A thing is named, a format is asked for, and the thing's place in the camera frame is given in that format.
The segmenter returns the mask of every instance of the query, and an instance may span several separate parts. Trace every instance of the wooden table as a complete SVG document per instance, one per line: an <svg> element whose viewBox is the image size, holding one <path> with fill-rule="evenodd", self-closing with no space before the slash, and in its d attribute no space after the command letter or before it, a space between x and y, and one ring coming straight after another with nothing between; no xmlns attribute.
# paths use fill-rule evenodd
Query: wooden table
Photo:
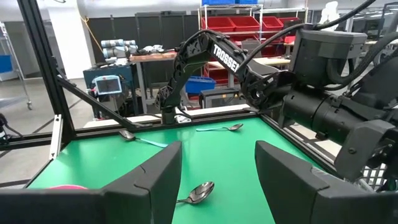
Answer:
<svg viewBox="0 0 398 224"><path fill-rule="evenodd" d="M153 96L153 90L152 90L150 76L147 76L150 98L147 97L146 87L144 84L144 74L142 72L142 64L141 63L174 60L176 55L177 55L177 53L175 53L175 52L164 53L164 54L139 55L139 56L130 55L130 62L137 64L138 82L139 82L139 88L141 91L142 110L144 113L147 113L147 105L154 104L155 98Z"/></svg>
<svg viewBox="0 0 398 224"><path fill-rule="evenodd" d="M284 58L254 58L254 61L260 63L262 65L288 65L290 63L289 59ZM217 68L224 68L219 62L208 62L208 65L212 65ZM229 73L228 74L228 87L234 87L234 75Z"/></svg>

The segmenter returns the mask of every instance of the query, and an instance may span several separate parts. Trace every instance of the screen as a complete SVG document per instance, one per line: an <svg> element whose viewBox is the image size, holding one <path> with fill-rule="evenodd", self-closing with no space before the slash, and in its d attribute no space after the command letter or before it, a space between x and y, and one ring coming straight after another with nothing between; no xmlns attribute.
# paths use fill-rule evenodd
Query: screen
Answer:
<svg viewBox="0 0 398 224"><path fill-rule="evenodd" d="M122 92L122 89L120 89L120 81L116 78L97 80L96 86L98 94Z"/></svg>

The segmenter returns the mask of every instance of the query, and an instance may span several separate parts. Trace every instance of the red storage bin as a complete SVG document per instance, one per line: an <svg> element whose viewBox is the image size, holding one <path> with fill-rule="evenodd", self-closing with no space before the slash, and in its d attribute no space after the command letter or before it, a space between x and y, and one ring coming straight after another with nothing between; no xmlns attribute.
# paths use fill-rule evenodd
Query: red storage bin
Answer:
<svg viewBox="0 0 398 224"><path fill-rule="evenodd" d="M297 18L297 17L285 17L285 18L278 18L278 19L282 23L282 25L284 25L286 21L300 20L300 18Z"/></svg>
<svg viewBox="0 0 398 224"><path fill-rule="evenodd" d="M204 77L210 77L216 81L216 84L227 84L228 83L228 71L227 69L216 69L210 70L205 67Z"/></svg>
<svg viewBox="0 0 398 224"><path fill-rule="evenodd" d="M275 16L262 17L262 31L278 31L284 27L283 23Z"/></svg>
<svg viewBox="0 0 398 224"><path fill-rule="evenodd" d="M260 30L260 23L251 16L231 16L230 19L235 26L236 32Z"/></svg>
<svg viewBox="0 0 398 224"><path fill-rule="evenodd" d="M283 45L268 45L261 50L261 56L263 57L279 57L283 54L285 54Z"/></svg>
<svg viewBox="0 0 398 224"><path fill-rule="evenodd" d="M275 35L275 34L262 34L262 37L265 38L265 40L262 40L262 42L264 43L264 41L271 38L273 35ZM282 37L279 37L279 38L276 38L276 40L272 41L271 44L280 44L283 42L284 42L284 39Z"/></svg>
<svg viewBox="0 0 398 224"><path fill-rule="evenodd" d="M201 28L206 29L205 18L201 19ZM235 25L225 16L207 17L207 28L218 32L233 32Z"/></svg>
<svg viewBox="0 0 398 224"><path fill-rule="evenodd" d="M241 41L249 40L249 39L258 40L258 36L257 35L246 35L246 34L244 34L244 35L230 35L230 36L231 36L230 41L232 41L232 42L241 42Z"/></svg>

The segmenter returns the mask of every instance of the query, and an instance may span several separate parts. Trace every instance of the metal spoon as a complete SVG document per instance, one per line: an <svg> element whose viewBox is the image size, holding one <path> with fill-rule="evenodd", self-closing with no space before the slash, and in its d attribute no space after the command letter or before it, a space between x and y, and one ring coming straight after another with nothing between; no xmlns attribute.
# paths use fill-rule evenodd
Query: metal spoon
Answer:
<svg viewBox="0 0 398 224"><path fill-rule="evenodd" d="M127 131L127 130L123 130L123 131L119 131L119 134L122 136L122 138L124 138L124 140L127 141L135 141L135 140L141 140L143 142L152 144L154 146L158 146L158 147L167 147L167 144L163 144L163 143L158 143L158 142L154 142L154 141L150 141L150 140L146 140L146 139L142 139L142 138L137 138L133 133Z"/></svg>
<svg viewBox="0 0 398 224"><path fill-rule="evenodd" d="M235 124L234 126L227 128L227 127L218 127L218 128L197 128L197 131L214 131L220 129L227 129L228 131L236 131L239 128L242 128L243 124Z"/></svg>
<svg viewBox="0 0 398 224"><path fill-rule="evenodd" d="M205 182L195 189L193 189L190 193L189 196L186 199L183 200L177 200L177 203L183 202L183 203L190 203L190 204L198 204L202 202L204 199L209 196L209 194L213 191L214 189L214 182Z"/></svg>

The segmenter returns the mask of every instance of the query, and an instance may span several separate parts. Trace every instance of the white pillar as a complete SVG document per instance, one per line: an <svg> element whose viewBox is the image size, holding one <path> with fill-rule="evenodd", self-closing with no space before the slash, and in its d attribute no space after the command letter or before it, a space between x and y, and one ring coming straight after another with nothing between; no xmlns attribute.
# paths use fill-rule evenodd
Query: white pillar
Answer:
<svg viewBox="0 0 398 224"><path fill-rule="evenodd" d="M45 0L55 38L60 49L65 73L69 79L83 78L83 71L92 65L91 48L87 43L77 0L59 3Z"/></svg>

